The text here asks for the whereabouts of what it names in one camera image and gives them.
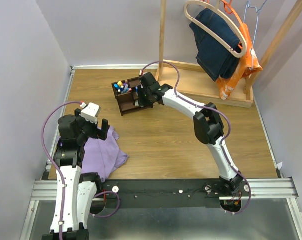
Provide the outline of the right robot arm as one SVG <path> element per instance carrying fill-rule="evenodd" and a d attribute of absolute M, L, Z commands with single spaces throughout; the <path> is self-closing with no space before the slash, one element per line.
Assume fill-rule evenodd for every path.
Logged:
<path fill-rule="evenodd" d="M 221 120 L 224 115 L 212 103 L 201 104 L 180 94 L 170 85 L 160 85 L 149 72 L 140 74 L 138 79 L 142 85 L 143 96 L 148 101 L 171 107 L 193 120 L 197 140 L 209 148 L 218 167 L 221 192 L 227 196 L 238 192 L 244 177 L 226 146 Z"/>

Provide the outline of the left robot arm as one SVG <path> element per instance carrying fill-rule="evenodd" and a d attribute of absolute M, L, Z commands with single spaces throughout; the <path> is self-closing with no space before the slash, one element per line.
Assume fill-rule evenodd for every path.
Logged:
<path fill-rule="evenodd" d="M 53 156 L 56 164 L 57 193 L 50 232 L 44 240 L 87 240 L 87 220 L 93 198 L 101 191 L 101 180 L 96 172 L 82 173 L 84 146 L 88 139 L 107 138 L 109 125 L 102 120 L 97 127 L 100 107 L 90 103 L 76 109 L 73 115 L 58 119 L 60 138 Z"/>

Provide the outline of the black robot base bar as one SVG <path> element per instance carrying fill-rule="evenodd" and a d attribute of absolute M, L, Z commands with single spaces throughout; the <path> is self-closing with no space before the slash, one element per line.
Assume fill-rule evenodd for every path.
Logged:
<path fill-rule="evenodd" d="M 242 182 L 232 193 L 220 179 L 111 179 L 98 183 L 97 192 L 115 190 L 122 209 L 219 208 L 226 202 L 247 200 Z"/>

